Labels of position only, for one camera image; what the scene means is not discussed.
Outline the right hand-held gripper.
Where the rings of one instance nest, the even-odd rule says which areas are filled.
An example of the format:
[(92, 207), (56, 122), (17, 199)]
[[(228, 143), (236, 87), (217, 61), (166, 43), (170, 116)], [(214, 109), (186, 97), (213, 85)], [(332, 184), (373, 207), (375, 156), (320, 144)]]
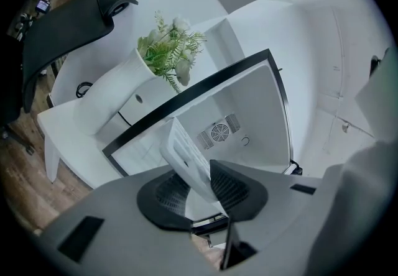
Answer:
[(372, 76), (372, 74), (376, 71), (376, 69), (379, 67), (381, 62), (383, 61), (384, 57), (387, 55), (389, 51), (389, 47), (386, 48), (383, 57), (379, 58), (377, 55), (373, 55), (371, 58), (371, 66), (370, 66), (370, 71), (369, 71), (369, 76)]

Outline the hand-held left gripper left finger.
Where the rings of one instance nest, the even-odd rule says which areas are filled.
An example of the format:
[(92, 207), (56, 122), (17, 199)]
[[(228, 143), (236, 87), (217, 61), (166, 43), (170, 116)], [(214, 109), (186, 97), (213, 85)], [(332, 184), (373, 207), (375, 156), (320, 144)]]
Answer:
[(169, 171), (141, 187), (137, 194), (140, 212), (166, 231), (190, 232), (193, 221), (185, 216), (191, 188), (175, 171)]

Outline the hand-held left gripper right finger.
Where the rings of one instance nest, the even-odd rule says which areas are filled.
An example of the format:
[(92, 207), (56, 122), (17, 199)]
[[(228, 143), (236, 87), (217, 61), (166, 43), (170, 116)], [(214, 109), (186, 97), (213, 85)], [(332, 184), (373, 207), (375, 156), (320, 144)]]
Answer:
[(257, 250), (240, 240), (236, 224), (250, 221), (265, 207), (264, 185), (216, 160), (210, 161), (211, 189), (228, 215), (226, 248), (220, 269), (227, 270), (252, 257)]

